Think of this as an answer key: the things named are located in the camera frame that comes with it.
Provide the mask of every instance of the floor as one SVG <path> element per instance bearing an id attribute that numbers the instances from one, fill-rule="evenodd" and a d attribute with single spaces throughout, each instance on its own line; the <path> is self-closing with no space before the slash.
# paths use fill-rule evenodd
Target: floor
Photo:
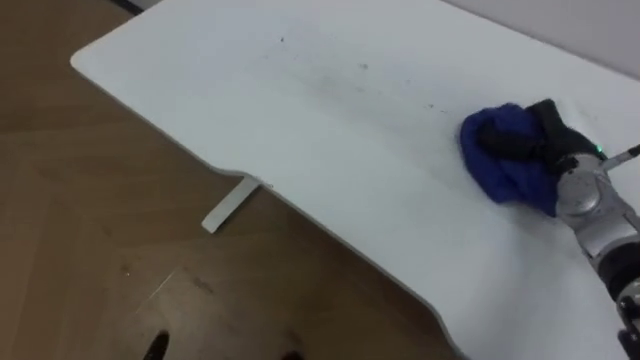
<path id="1" fill-rule="evenodd" d="M 129 15 L 3 0 L 0 359 L 453 359 L 433 315 L 262 191 L 214 236 L 217 175 L 78 76 Z"/>

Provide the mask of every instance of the blue cloth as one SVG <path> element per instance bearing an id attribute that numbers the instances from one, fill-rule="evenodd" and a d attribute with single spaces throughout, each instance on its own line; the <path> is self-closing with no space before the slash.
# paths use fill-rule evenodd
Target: blue cloth
<path id="1" fill-rule="evenodd" d="M 471 176 L 498 204 L 518 201 L 555 217 L 557 179 L 547 172 L 541 161 L 502 160 L 484 152 L 476 141 L 476 132 L 489 121 L 500 131 L 544 137 L 537 119 L 515 104 L 487 108 L 467 117 L 460 129 L 460 147 Z"/>

